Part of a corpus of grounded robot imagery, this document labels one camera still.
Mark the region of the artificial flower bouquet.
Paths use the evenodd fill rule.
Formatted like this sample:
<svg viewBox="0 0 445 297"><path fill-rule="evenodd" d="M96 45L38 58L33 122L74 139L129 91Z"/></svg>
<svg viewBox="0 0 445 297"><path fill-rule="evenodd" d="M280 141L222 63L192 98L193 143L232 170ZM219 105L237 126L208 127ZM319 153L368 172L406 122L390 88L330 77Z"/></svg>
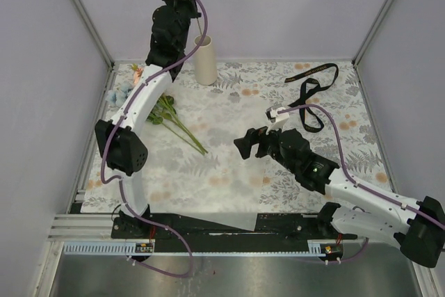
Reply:
<svg viewBox="0 0 445 297"><path fill-rule="evenodd" d="M143 67L137 64L131 65L133 71L133 80L122 83L117 89L109 90L106 95L106 101L112 107L120 108L123 106L131 91L140 81L143 74ZM147 122L153 125L162 125L171 131L176 137L183 140L183 142L190 145L194 150L201 155L205 155L208 151L199 142L192 132L179 119L178 113L175 109L175 99L171 95L165 93L159 97L154 108L148 115Z"/></svg>

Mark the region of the white wrapping paper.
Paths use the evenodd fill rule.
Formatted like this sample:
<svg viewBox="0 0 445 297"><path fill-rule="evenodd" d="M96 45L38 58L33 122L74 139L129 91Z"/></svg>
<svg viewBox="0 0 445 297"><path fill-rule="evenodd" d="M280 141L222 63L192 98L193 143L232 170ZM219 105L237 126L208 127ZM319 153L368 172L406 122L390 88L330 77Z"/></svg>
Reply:
<svg viewBox="0 0 445 297"><path fill-rule="evenodd" d="M145 124L140 138L149 156L142 185L152 212L254 229L266 162L242 159L233 141L265 126L270 104L244 92L178 83L169 88L179 119L207 154L184 142L174 126Z"/></svg>

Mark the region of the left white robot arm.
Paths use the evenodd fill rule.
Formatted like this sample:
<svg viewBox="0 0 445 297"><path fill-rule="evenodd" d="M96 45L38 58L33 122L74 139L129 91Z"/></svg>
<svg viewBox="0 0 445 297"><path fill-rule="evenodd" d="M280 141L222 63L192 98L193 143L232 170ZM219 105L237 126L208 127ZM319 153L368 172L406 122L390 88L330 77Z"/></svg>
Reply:
<svg viewBox="0 0 445 297"><path fill-rule="evenodd" d="M95 125L101 181L118 182L120 210L129 217L126 227L136 238L143 238L151 229L150 220L143 216L149 213L142 185L148 150L140 133L158 99L192 56L185 52L192 19L207 15L200 0L163 1L164 6L153 13L150 51L141 79L117 113Z"/></svg>

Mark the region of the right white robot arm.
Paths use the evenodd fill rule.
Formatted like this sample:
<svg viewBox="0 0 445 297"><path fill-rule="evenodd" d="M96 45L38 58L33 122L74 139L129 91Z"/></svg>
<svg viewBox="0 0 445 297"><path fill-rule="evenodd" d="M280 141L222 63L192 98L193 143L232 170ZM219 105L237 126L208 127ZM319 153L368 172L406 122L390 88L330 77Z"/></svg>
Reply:
<svg viewBox="0 0 445 297"><path fill-rule="evenodd" d="M329 202L318 213L317 232L330 239L354 234L398 248L412 262L434 268L444 249L444 210L430 196L417 200L383 191L353 177L340 166L315 153L295 129L268 131L251 128L234 140L243 159L257 146L257 158L269 156L308 191L354 204L359 211Z"/></svg>

